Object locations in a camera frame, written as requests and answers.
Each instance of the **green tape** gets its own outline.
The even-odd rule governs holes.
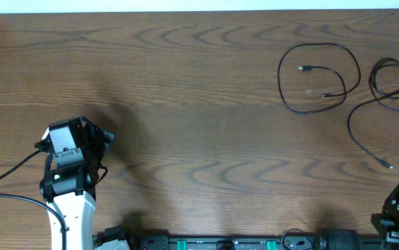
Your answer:
[[[276,241],[273,241],[273,240],[268,241],[267,242],[267,250],[276,250]]]
[[[178,250],[187,250],[187,241],[178,240]]]

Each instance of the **wooden object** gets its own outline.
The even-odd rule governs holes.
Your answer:
[[[289,112],[276,81],[284,52],[338,42],[362,70],[338,108]],[[0,15],[0,174],[34,151],[51,122],[85,115],[116,135],[97,189],[95,232],[123,224],[173,234],[277,235],[336,227],[375,233],[399,181],[399,113],[371,104],[371,67],[399,60],[399,10]],[[355,65],[336,48],[302,48],[281,69],[295,108],[327,105]],[[399,87],[399,71],[378,84]],[[45,155],[0,181],[0,192],[42,200]],[[0,249],[48,249],[41,208],[0,199]]]

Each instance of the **white wall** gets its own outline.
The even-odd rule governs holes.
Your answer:
[[[399,0],[0,0],[0,13],[399,8]]]

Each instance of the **wooden table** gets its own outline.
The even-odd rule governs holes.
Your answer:
[[[296,115],[283,105],[279,59],[301,42],[338,42],[362,70],[334,110]],[[95,233],[123,224],[173,234],[277,235],[337,227],[375,233],[371,213],[399,181],[399,113],[358,110],[371,67],[399,60],[399,10],[0,15],[0,174],[35,149],[47,125],[85,115],[116,135],[96,188]],[[355,84],[337,48],[292,51],[281,69],[294,108],[326,106]],[[399,87],[399,71],[378,84]],[[45,155],[0,181],[0,192],[42,200]],[[47,214],[0,199],[0,249],[48,249]]]

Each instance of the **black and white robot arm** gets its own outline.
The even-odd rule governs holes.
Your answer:
[[[67,227],[67,249],[129,250],[125,239],[109,239],[94,246],[93,220],[96,210],[95,186],[100,181],[101,160],[114,135],[84,117],[50,124],[35,147],[46,158],[40,192],[50,208],[61,216]],[[56,168],[51,169],[54,159]],[[49,213],[53,250],[62,248],[58,219]]]

